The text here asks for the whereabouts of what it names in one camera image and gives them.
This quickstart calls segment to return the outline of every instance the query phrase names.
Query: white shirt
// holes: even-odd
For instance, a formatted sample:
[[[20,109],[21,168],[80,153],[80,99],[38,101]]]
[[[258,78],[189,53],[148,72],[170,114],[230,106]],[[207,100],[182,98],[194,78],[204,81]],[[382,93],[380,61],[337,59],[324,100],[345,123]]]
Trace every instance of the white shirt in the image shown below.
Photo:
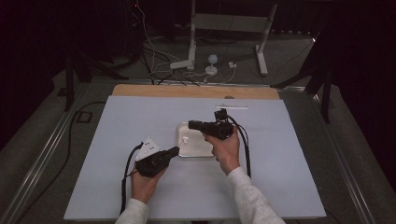
[[[253,186],[242,167],[231,171],[226,184],[238,209],[240,221],[245,224],[285,224],[262,192]],[[136,199],[129,199],[125,211],[116,224],[144,224],[149,217],[149,207]]]

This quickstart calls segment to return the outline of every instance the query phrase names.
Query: cable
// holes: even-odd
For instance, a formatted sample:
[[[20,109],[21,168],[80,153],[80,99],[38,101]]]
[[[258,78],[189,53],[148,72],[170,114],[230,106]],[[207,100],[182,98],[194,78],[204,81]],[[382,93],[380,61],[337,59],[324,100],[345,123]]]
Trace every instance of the cable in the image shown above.
[[[122,49],[121,56],[125,53],[127,42],[128,42],[128,7],[126,5],[126,0],[122,1],[124,4],[124,12],[125,12],[125,42],[124,47]]]
[[[161,85],[161,83],[163,83],[166,79],[168,79],[168,78],[171,77],[171,76],[172,76],[172,74],[169,75],[169,76],[167,76],[167,77],[164,77],[163,79],[161,79],[161,80],[158,82],[157,85]]]
[[[238,131],[241,133],[242,141],[244,142],[245,146],[245,157],[247,160],[247,175],[251,178],[251,172],[250,172],[250,152],[248,150],[248,133],[247,131],[239,125],[233,117],[227,115],[227,118],[230,119],[235,127],[238,129]]]
[[[236,69],[236,67],[233,69],[233,76],[230,79],[228,79],[227,81],[224,81],[224,82],[220,82],[219,84],[224,84],[224,83],[227,83],[227,82],[233,80],[233,77],[235,77],[235,69]]]
[[[143,64],[146,65],[146,68],[148,69],[148,73],[150,73],[150,71],[149,71],[149,64],[148,64],[148,61],[147,61],[147,59],[146,59],[146,54],[145,54],[144,51],[143,51],[143,60],[144,60]],[[149,78],[150,78],[150,80],[151,80],[151,85],[155,85],[154,78],[152,78],[151,75],[148,75],[148,76],[149,76]]]
[[[46,191],[52,186],[52,184],[55,182],[55,180],[59,177],[61,172],[64,170],[64,167],[66,164],[69,162],[70,159],[70,153],[71,153],[71,142],[72,142],[72,128],[73,128],[73,123],[77,117],[78,114],[82,112],[83,109],[90,105],[95,105],[95,104],[105,104],[106,102],[92,102],[90,104],[84,105],[80,110],[75,112],[73,115],[72,120],[70,121],[70,126],[69,126],[69,137],[68,137],[68,142],[67,142],[67,155],[66,159],[64,160],[64,164],[62,165],[61,169],[58,171],[55,177],[52,178],[52,180],[49,182],[49,184],[41,191],[41,193],[26,207],[26,209],[23,211],[23,213],[20,215],[18,220],[15,223],[20,223],[22,219],[26,216],[26,214],[29,212],[29,210],[38,202],[38,200],[46,193]]]
[[[142,8],[140,8],[139,0],[136,0],[136,6],[137,6],[137,9],[139,9],[140,13],[142,13],[142,15],[143,15],[143,20],[142,20],[143,21],[143,29],[145,30],[146,38],[147,38],[148,42],[150,43],[150,45],[153,48],[155,48],[155,46],[151,43],[151,41],[149,41],[149,36],[148,36],[147,29],[146,29],[146,14],[143,12]]]
[[[173,70],[171,71],[171,76],[174,77],[174,78],[176,79],[176,81],[180,82],[180,83],[183,84],[184,86],[187,86],[186,83],[184,83],[182,80],[179,80],[177,77],[174,76]]]
[[[129,164],[131,163],[131,158],[134,155],[134,153],[140,149],[143,146],[143,142],[140,143],[140,145],[136,146],[132,152],[129,154],[128,157],[128,161],[126,162],[126,166],[125,166],[125,172],[124,172],[124,178],[121,181],[121,210],[120,210],[120,214],[125,210],[125,204],[126,204],[126,177],[128,177],[128,168],[129,168]]]
[[[233,18],[232,18],[232,20],[231,20],[231,22],[230,22],[230,25],[228,26],[227,31],[230,31],[231,27],[233,26]],[[226,59],[226,55],[227,55],[227,52],[228,52],[228,48],[229,48],[229,47],[230,47],[230,44],[227,44],[227,47],[226,47],[226,49],[224,50],[224,53],[223,53],[223,58],[222,58],[222,61],[221,61],[220,70],[222,70],[222,68],[223,68],[224,61],[225,61],[225,59]]]
[[[191,78],[192,80],[196,81],[196,82],[200,82],[197,79],[193,78],[193,77],[202,77],[206,75],[206,72],[202,73],[202,74],[198,74],[198,73],[194,73],[194,72],[185,72],[182,74],[183,77],[186,77],[186,74],[194,74],[194,76],[189,75],[189,78]]]
[[[294,59],[300,57],[300,55],[302,55],[304,53],[304,51],[312,44],[314,43],[314,39],[311,39],[311,41],[309,42],[309,44],[307,44],[301,51],[299,54],[297,54],[296,56],[292,57],[291,59],[289,59],[288,61],[286,61],[279,69],[276,70],[276,73],[274,75],[274,78],[272,79],[272,81],[269,82],[270,85],[274,84],[277,75],[279,74],[279,71],[282,70],[288,63],[291,63]]]
[[[161,53],[161,54],[164,54],[164,55],[167,55],[167,56],[169,56],[169,57],[172,57],[172,58],[174,58],[174,59],[177,59],[179,62],[181,61],[177,56],[174,56],[174,55],[172,55],[172,54],[168,54],[168,53],[165,53],[165,52],[163,52],[163,51],[160,51],[160,50],[157,50],[157,49],[152,49],[149,45],[147,45],[146,43],[143,43],[144,45],[146,45],[146,47],[148,47],[149,49],[151,49],[151,50],[153,50],[153,51],[155,51],[155,52],[158,52],[158,53]]]
[[[177,71],[181,74],[182,77],[184,77],[183,73],[180,70],[177,69]],[[184,77],[184,78],[186,78],[188,81],[190,81],[195,86],[200,86],[199,84],[195,83],[194,80],[192,80],[191,78],[188,78],[188,77]]]

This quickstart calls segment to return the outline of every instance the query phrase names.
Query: person's left hand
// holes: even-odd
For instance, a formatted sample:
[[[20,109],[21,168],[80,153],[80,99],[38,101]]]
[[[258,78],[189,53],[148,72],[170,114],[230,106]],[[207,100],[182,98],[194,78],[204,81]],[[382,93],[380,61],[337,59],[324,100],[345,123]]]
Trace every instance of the person's left hand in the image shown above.
[[[134,168],[131,175],[132,198],[142,203],[148,203],[149,199],[154,195],[158,181],[163,173],[165,173],[165,170],[166,168],[154,177],[146,177],[139,174],[136,168]]]

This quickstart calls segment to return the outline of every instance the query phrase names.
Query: white table surface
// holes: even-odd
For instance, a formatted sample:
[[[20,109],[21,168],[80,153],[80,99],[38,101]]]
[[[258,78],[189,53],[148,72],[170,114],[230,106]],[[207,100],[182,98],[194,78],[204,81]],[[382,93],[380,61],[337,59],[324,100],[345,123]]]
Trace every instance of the white table surface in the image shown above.
[[[276,212],[283,218],[325,217],[282,100],[109,96],[64,218],[116,219],[132,149],[148,136],[161,150],[174,147],[177,125],[192,119],[214,121],[216,105],[248,107],[228,109],[228,114],[247,130],[252,181]],[[242,139],[240,161],[246,170]],[[148,204],[149,218],[237,218],[225,177],[214,158],[173,158]],[[127,183],[129,198],[129,179]]]

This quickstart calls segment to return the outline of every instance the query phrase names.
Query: hand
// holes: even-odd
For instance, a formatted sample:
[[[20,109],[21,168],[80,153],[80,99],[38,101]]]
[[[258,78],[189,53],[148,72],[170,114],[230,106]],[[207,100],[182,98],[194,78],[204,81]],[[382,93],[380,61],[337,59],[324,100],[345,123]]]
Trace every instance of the hand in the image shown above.
[[[154,195],[158,181],[163,173],[165,173],[165,170],[166,168],[154,177],[146,177],[139,174],[136,168],[134,168],[131,175],[132,198],[142,203],[148,203],[149,199]]]
[[[227,175],[239,164],[239,138],[236,127],[233,127],[233,134],[221,141],[216,137],[204,134],[204,138],[213,146],[212,153],[220,163],[221,170]]]

